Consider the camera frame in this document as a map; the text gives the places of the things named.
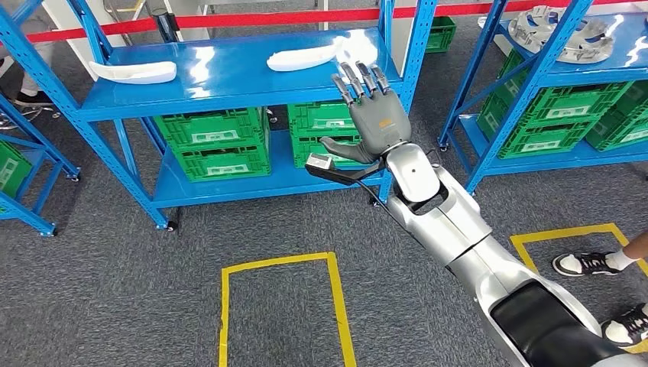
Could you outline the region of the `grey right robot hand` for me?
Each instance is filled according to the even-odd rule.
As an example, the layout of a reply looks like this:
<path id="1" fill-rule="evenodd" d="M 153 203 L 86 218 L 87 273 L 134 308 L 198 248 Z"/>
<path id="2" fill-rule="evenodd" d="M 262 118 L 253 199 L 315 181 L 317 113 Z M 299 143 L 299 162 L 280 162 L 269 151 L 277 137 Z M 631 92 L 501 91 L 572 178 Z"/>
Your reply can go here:
<path id="1" fill-rule="evenodd" d="M 330 137 L 322 137 L 319 142 L 331 154 L 361 164 L 371 164 L 386 151 L 408 142 L 411 124 L 383 70 L 377 65 L 367 67 L 360 61 L 355 65 L 361 78 L 348 63 L 340 63 L 355 98 L 340 75 L 333 74 L 331 79 L 348 107 L 361 141 L 356 145 L 344 145 Z"/>

